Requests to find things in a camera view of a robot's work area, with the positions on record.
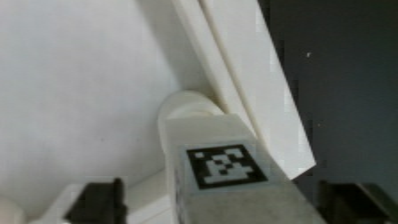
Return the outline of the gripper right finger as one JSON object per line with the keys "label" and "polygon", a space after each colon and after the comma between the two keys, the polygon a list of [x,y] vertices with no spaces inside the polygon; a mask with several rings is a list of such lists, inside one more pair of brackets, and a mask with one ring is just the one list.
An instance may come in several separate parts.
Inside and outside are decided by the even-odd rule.
{"label": "gripper right finger", "polygon": [[398,224],[398,203],[373,183],[322,181],[318,211],[327,224]]}

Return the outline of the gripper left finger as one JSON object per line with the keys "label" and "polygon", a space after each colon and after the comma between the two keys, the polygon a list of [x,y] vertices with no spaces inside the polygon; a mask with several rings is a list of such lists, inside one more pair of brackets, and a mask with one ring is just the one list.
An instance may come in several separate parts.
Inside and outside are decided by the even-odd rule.
{"label": "gripper left finger", "polygon": [[64,219],[70,224],[127,224],[125,182],[91,182],[82,190]]}

